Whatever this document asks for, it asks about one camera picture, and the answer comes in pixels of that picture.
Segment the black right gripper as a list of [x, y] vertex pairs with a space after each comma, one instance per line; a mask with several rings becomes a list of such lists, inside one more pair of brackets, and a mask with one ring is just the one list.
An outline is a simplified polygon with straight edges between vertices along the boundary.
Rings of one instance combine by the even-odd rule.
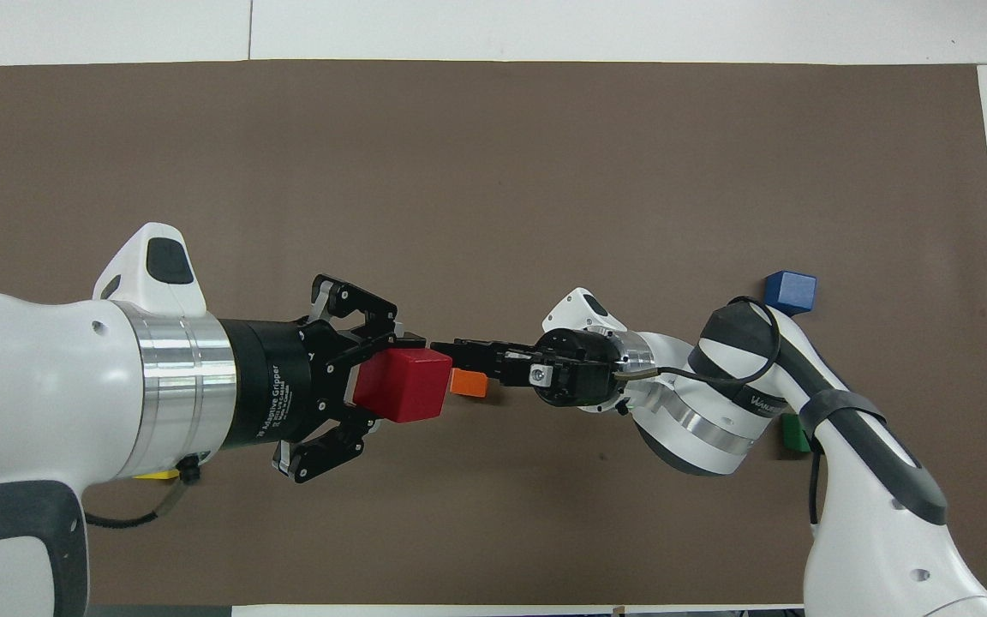
[[613, 375], [625, 359], [614, 336], [569, 328], [545, 332], [533, 346], [456, 338], [431, 341], [430, 349], [449, 356], [453, 366], [483, 366], [502, 386], [531, 386], [552, 406], [587, 409], [618, 394]]

